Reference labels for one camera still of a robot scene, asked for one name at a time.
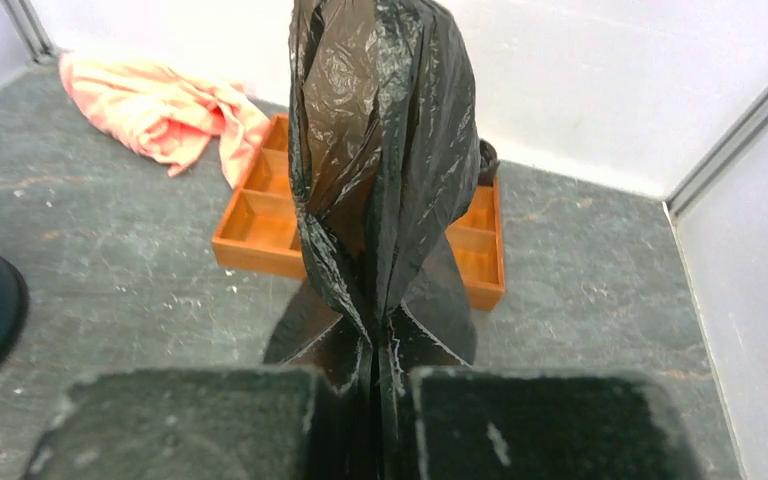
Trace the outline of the black plastic trash bag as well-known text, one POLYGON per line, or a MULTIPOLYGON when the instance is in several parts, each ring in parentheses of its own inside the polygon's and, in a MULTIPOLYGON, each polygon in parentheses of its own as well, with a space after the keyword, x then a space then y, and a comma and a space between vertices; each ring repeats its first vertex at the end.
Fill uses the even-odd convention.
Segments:
POLYGON ((476 355, 446 235, 479 179, 473 68, 434 1, 298 1, 289 49, 306 277, 264 360, 320 372, 308 478, 395 479, 412 459, 411 371, 476 355))

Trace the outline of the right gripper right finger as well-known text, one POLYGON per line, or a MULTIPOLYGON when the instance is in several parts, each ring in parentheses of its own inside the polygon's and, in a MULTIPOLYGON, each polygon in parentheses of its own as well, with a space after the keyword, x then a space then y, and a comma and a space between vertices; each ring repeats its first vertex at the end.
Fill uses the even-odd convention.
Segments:
POLYGON ((630 372, 422 367, 419 479, 699 479, 667 391, 630 372))

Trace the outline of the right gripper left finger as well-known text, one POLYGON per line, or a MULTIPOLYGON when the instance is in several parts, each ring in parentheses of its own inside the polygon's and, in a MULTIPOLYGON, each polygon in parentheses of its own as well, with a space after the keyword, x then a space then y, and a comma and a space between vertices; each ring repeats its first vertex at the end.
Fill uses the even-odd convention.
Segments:
POLYGON ((25 479, 318 479, 311 370, 137 369, 76 381, 25 479))

